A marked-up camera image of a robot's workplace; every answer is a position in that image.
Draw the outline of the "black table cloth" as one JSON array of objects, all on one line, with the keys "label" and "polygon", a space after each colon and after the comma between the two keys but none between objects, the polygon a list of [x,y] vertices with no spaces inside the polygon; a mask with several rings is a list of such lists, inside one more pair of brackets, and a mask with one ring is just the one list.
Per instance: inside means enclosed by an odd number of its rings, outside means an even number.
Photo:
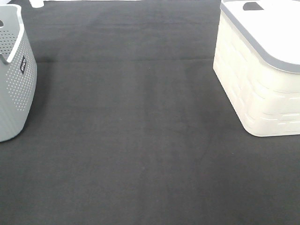
[{"label": "black table cloth", "polygon": [[16,4],[38,71],[0,145],[1,224],[299,224],[300,138],[242,127],[212,69],[218,0]]}]

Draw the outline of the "white plastic storage basket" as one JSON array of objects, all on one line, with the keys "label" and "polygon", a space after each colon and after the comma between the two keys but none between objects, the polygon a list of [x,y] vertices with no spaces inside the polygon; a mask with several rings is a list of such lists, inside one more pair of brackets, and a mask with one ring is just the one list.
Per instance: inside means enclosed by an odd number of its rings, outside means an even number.
[{"label": "white plastic storage basket", "polygon": [[268,65],[223,12],[213,70],[247,132],[300,133],[300,75]]}]

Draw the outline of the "grey perforated laundry basket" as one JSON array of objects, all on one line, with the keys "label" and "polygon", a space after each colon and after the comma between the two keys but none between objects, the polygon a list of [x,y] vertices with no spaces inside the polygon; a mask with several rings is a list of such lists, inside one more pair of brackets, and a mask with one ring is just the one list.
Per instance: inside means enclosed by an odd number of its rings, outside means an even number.
[{"label": "grey perforated laundry basket", "polygon": [[28,117],[37,83],[37,63],[25,31],[22,8],[0,7],[0,140],[16,137]]}]

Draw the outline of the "white grey-rimmed basket lid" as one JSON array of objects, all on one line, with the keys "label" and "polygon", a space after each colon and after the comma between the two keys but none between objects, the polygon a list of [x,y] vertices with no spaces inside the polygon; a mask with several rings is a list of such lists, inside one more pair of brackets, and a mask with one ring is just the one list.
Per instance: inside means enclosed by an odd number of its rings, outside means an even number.
[{"label": "white grey-rimmed basket lid", "polygon": [[266,63],[300,72],[298,0],[223,0],[220,9]]}]

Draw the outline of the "white paper cup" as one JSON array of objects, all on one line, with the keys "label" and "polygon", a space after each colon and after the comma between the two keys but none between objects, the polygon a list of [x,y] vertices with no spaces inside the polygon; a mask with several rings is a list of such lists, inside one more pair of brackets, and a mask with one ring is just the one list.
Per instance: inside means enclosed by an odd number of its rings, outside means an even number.
[{"label": "white paper cup", "polygon": [[29,0],[33,8],[42,8],[44,6],[43,0]]}]

